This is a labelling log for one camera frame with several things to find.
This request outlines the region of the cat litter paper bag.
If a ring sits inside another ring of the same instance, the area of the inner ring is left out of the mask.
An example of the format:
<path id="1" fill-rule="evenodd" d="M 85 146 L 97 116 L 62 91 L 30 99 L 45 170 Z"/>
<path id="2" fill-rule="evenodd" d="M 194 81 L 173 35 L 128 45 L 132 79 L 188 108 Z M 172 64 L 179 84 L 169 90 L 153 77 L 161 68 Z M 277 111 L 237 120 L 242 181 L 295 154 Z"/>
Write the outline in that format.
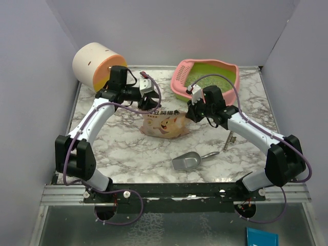
<path id="1" fill-rule="evenodd" d="M 140 132 L 147 136 L 175 139 L 189 134 L 187 128 L 190 120 L 186 112 L 181 110 L 156 110 L 143 115 Z"/>

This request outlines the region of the metal litter scoop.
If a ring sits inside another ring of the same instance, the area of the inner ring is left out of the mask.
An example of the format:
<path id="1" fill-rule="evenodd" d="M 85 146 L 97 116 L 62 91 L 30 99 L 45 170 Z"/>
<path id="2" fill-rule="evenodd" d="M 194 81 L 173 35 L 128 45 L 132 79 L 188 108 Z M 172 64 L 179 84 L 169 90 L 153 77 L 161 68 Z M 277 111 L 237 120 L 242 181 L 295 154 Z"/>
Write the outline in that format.
<path id="1" fill-rule="evenodd" d="M 203 159 L 216 156 L 218 154 L 220 154 L 220 152 L 216 151 L 200 156 L 197 152 L 188 152 L 172 159 L 173 169 L 175 171 L 195 169 L 200 166 Z"/>

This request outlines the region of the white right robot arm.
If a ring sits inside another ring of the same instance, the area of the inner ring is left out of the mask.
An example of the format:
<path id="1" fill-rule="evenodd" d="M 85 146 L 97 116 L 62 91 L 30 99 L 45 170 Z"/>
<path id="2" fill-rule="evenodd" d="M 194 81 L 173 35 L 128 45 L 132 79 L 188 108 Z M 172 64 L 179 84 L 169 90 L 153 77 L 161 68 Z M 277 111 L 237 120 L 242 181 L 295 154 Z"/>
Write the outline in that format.
<path id="1" fill-rule="evenodd" d="M 251 172 L 236 182 L 235 194 L 240 200 L 248 200 L 260 188 L 282 187 L 305 170 L 300 142 L 294 135 L 276 134 L 241 115 L 236 106 L 226 105 L 217 86 L 188 86 L 187 93 L 192 95 L 187 103 L 188 119 L 200 122 L 205 118 L 214 128 L 223 127 L 242 136 L 266 156 L 263 170 Z"/>

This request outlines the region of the metal ruler bag clip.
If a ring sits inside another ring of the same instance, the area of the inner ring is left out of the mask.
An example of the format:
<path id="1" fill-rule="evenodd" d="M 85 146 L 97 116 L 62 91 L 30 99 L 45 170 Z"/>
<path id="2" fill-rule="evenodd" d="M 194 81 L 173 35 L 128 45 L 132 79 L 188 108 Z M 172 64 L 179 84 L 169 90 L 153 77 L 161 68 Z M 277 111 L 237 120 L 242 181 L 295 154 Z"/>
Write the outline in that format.
<path id="1" fill-rule="evenodd" d="M 235 141 L 236 141 L 236 137 L 234 136 L 234 132 L 231 131 L 231 132 L 229 133 L 228 137 L 227 137 L 227 140 L 226 140 L 226 142 L 225 142 L 224 147 L 223 147 L 222 150 L 223 150 L 224 152 L 227 151 L 229 145 L 232 144 L 232 143 L 234 143 Z"/>

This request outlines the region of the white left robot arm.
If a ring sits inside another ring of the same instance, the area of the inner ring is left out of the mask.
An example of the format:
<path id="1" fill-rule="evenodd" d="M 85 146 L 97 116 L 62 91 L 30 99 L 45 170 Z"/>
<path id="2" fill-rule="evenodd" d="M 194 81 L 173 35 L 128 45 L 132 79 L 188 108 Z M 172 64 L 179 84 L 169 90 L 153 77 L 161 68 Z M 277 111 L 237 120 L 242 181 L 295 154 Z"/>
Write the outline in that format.
<path id="1" fill-rule="evenodd" d="M 63 175 L 63 182 L 68 185 L 67 177 L 74 182 L 83 182 L 95 190 L 95 196 L 102 202 L 112 199 L 112 179 L 102 174 L 96 167 L 92 145 L 106 121 L 118 108 L 133 111 L 123 103 L 136 102 L 136 114 L 148 114 L 160 107 L 161 92 L 155 80 L 141 72 L 141 79 L 134 84 L 127 83 L 131 70 L 124 66 L 112 66 L 109 79 L 95 94 L 92 107 L 68 135 L 59 135 L 55 140 L 56 171 Z"/>

